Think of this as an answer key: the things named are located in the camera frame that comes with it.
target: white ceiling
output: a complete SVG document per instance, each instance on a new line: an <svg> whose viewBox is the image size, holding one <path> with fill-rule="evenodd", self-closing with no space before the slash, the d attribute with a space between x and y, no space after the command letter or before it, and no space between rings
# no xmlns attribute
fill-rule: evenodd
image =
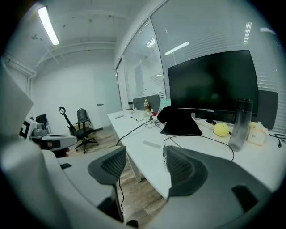
<svg viewBox="0 0 286 229"><path fill-rule="evenodd" d="M132 8L146 0L46 0L35 4L16 29L7 52L31 68L52 55L86 49L113 49ZM53 46L37 9L47 5L60 42Z"/></svg>

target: white desk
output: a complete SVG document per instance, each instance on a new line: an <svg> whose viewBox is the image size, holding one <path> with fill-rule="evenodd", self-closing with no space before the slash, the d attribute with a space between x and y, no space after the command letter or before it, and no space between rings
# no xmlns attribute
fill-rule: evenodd
<svg viewBox="0 0 286 229"><path fill-rule="evenodd" d="M143 119L143 117L140 117L140 114L142 113L142 111L136 111L135 114L130 115L126 111L120 111L108 115L118 138L121 138L139 126L139 123L131 117L141 120ZM214 134L211 129L202 125L199 125L199 128L201 129L203 136L226 144L229 141L230 136L219 137ZM162 152L164 147L163 141L168 137L160 134L160 132L161 130L158 127L149 129L142 126L122 139L121 142L126 146L128 158L137 181L140 181L138 174L139 169L148 182L165 199L167 199L169 188L171 187L171 178L170 173L163 163ZM143 144L144 140L160 145L161 148L157 149L145 145ZM199 136L179 136L174 137L173 140L183 148L192 149L228 160L232 159L232 152L227 146L210 139ZM167 140L165 143L166 145L176 146L171 140ZM267 137L262 147L245 142L243 149L239 152L235 152L233 161L256 177L273 192L279 188L282 179L285 176L286 144L282 143L282 148L279 148L278 140L271 136Z"/></svg>

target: curved monitor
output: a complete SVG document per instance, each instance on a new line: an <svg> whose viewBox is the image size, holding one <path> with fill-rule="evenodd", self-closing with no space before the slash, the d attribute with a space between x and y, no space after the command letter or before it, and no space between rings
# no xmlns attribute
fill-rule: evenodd
<svg viewBox="0 0 286 229"><path fill-rule="evenodd" d="M173 107L233 122L236 100L242 98L253 101L252 113L257 115L257 77L249 50L195 58L168 68L168 75Z"/></svg>

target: gray tumbler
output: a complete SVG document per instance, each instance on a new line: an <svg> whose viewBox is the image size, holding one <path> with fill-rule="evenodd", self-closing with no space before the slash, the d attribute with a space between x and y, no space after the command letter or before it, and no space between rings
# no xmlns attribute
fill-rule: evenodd
<svg viewBox="0 0 286 229"><path fill-rule="evenodd" d="M231 133L228 145L233 151L240 151L246 140L251 122L253 102L249 99L238 99L236 101L236 122Z"/></svg>

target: chair armrest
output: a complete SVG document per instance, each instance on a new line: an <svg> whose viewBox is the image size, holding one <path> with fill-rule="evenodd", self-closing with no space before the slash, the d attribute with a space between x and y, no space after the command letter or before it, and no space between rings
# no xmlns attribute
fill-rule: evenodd
<svg viewBox="0 0 286 229"><path fill-rule="evenodd" d="M89 119L84 120L84 121L79 121L79 122L77 122L76 124L85 123L85 122L87 122L87 121L89 121Z"/></svg>

